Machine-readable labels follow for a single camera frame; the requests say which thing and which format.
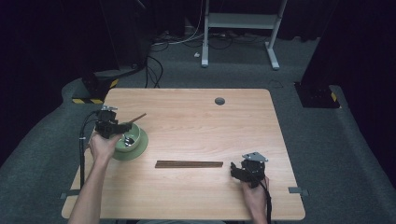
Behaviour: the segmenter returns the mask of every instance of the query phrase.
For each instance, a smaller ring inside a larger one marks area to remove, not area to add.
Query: table top
[[[224,99],[217,105],[215,99]],[[111,160],[103,188],[101,218],[249,220],[239,180],[230,163],[241,167],[243,154],[269,159],[273,220],[305,216],[270,92],[252,89],[112,89],[105,105],[116,119],[136,121],[148,147],[131,161]],[[220,168],[156,169],[157,161],[223,161]],[[86,152],[86,176],[92,156]],[[71,189],[79,189],[79,170]],[[68,218],[77,196],[62,211]]]

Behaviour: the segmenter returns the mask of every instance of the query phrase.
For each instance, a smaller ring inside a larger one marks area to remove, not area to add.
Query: cable
[[[239,38],[239,37],[235,37],[233,39],[234,43],[237,43],[237,44],[256,44],[256,43],[260,43],[260,42],[265,42],[268,39],[268,36],[259,36],[259,35],[252,36],[252,38],[253,38],[252,40],[238,40],[237,38]]]
[[[84,182],[85,182],[84,130],[85,130],[85,126],[87,126],[87,124],[89,122],[93,121],[93,119],[90,121],[87,121],[87,120],[90,118],[90,116],[96,114],[97,112],[98,112],[97,110],[92,111],[89,115],[87,115],[87,117],[85,117],[84,122],[82,123],[81,129],[79,131],[79,139],[78,140],[79,140],[79,186],[80,186],[80,189],[82,189],[82,187],[84,186]]]
[[[190,41],[190,40],[195,39],[195,38],[196,38],[195,35],[198,33],[199,26],[200,26],[201,20],[202,20],[203,5],[204,5],[204,0],[201,0],[201,11],[200,11],[200,14],[199,14],[198,25],[197,25],[197,28],[195,29],[194,33],[193,33],[190,37],[188,37],[188,38],[186,38],[186,39],[184,39],[184,40],[176,41],[176,42],[165,41],[165,42],[163,42],[163,43],[155,43],[155,44],[153,44],[153,45],[151,45],[151,46],[158,46],[158,45],[162,45],[162,44],[168,44],[168,45],[181,44],[181,43],[185,43],[185,42],[188,42],[188,41]]]
[[[157,50],[154,50],[154,49],[152,49],[151,51],[152,52],[161,52],[161,51],[164,51],[164,50],[166,50],[166,49],[168,49],[169,48],[169,43],[168,42],[165,42],[165,43],[161,43],[161,44],[159,44],[159,45],[151,45],[152,47],[155,47],[155,46],[160,46],[160,45],[165,45],[165,48],[163,48],[163,49],[157,49]]]
[[[267,186],[264,186],[264,184],[263,184],[259,179],[257,179],[257,177],[256,177],[248,168],[246,168],[246,169],[247,169],[248,172],[251,174],[251,176],[253,176],[253,178],[254,178],[256,181],[258,181],[259,184],[260,184],[260,185],[262,186],[262,188],[264,189],[265,198],[266,198],[266,200],[267,200],[267,222],[268,222],[268,223],[271,223],[272,202],[271,202],[271,195],[270,195],[270,192],[268,191]]]
[[[220,38],[221,38],[221,40],[222,40],[222,38],[224,38],[224,37],[229,37],[228,35],[225,35],[225,36],[222,36],[222,35],[213,35],[214,37],[218,37],[218,36],[220,36]],[[233,44],[233,38],[231,37],[231,38],[228,38],[228,39],[230,39],[230,42],[228,43],[228,45],[226,45],[225,47],[223,47],[223,48],[215,48],[215,47],[213,47],[212,45],[210,45],[210,44],[207,44],[210,48],[212,48],[212,49],[227,49],[227,48],[229,48],[232,44]]]
[[[149,59],[154,60],[161,67],[161,73],[158,77],[157,77],[157,74],[154,72],[154,70],[149,66]],[[152,78],[150,71],[155,76],[155,80]],[[163,65],[160,63],[160,61],[158,61],[157,59],[148,55],[148,57],[146,59],[146,85],[145,85],[145,88],[148,87],[149,77],[150,77],[151,81],[154,83],[154,88],[160,88],[160,80],[163,77]]]
[[[221,7],[220,7],[219,12],[222,11],[222,8],[223,8],[223,5],[224,5],[224,1],[225,1],[225,0],[223,0],[222,3],[221,3]],[[189,38],[187,38],[187,39],[185,39],[185,40],[178,41],[178,42],[172,42],[172,43],[169,43],[169,44],[180,44],[180,43],[189,42],[189,41],[191,41],[191,40],[198,39],[198,38],[200,38],[201,36],[204,35],[204,34],[200,34],[200,35],[194,37],[194,36],[196,35],[196,33],[198,32],[198,30],[199,30],[199,26],[201,25],[203,6],[204,6],[204,0],[201,0],[201,11],[200,11],[200,14],[199,14],[198,25],[197,25],[197,28],[195,29],[195,32],[192,34],[192,36],[190,36]]]
[[[196,48],[200,48],[200,47],[204,44],[204,43],[202,42],[202,40],[201,40],[201,41],[189,41],[189,42],[198,42],[199,45],[191,46],[191,45],[188,45],[188,44],[187,44],[188,42],[183,43],[183,45],[185,45],[185,46],[187,46],[187,47],[189,47],[189,48],[196,49]]]

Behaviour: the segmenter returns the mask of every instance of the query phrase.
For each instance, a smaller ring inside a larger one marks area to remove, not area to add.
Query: chopsticks
[[[147,115],[147,114],[144,113],[144,114],[140,115],[139,117],[137,117],[137,118],[135,118],[135,119],[131,119],[128,123],[134,123],[135,121],[137,121],[137,120],[139,120],[139,119],[145,117],[146,115]]]
[[[222,164],[222,161],[157,161],[155,168],[214,168]]]

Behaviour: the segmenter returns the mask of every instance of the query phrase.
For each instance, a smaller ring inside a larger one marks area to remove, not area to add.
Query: hole in table
[[[225,104],[225,100],[222,97],[218,97],[215,99],[215,103],[216,105],[224,105]]]

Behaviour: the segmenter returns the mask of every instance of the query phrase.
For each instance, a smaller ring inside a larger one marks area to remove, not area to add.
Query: hand
[[[105,139],[98,132],[93,132],[90,142],[93,161],[109,162],[121,137],[122,134],[117,134],[110,139]]]
[[[265,187],[269,189],[269,179],[266,176],[265,180],[262,181]],[[258,186],[254,189],[250,188],[250,183],[242,182],[242,190],[244,192],[244,199],[247,209],[255,224],[267,223],[266,218],[266,207],[267,199],[265,196],[264,189],[262,186]]]

